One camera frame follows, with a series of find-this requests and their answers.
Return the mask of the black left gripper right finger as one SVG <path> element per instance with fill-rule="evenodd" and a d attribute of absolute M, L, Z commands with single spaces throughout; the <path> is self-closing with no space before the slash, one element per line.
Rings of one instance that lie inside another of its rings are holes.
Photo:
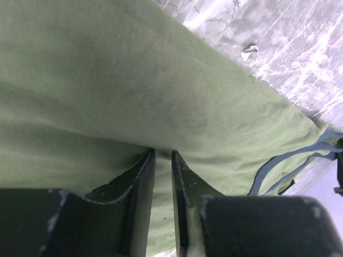
<path fill-rule="evenodd" d="M 324 208 L 303 196 L 226 196 L 171 155 L 177 256 L 342 256 Z"/>

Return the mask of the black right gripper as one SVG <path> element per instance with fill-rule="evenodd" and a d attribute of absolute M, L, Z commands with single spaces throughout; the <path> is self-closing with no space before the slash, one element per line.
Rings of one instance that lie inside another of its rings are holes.
<path fill-rule="evenodd" d="M 334 188 L 334 192 L 338 195 L 342 195 L 342 188 L 343 188 L 343 167 L 342 167 L 342 152 L 336 153 L 337 159 L 337 181 L 339 186 Z"/>

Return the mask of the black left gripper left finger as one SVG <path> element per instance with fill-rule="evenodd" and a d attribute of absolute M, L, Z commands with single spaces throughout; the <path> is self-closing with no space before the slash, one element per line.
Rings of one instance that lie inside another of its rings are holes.
<path fill-rule="evenodd" d="M 155 151 L 84 196 L 1 190 L 1 256 L 145 256 Z"/>

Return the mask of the green graphic tank top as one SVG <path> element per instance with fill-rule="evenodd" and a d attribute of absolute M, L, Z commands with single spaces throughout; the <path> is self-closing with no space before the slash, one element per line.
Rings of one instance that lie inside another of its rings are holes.
<path fill-rule="evenodd" d="M 153 148 L 149 255 L 175 248 L 172 151 L 276 194 L 328 133 L 152 1 L 1 1 L 1 187 L 84 195 Z"/>

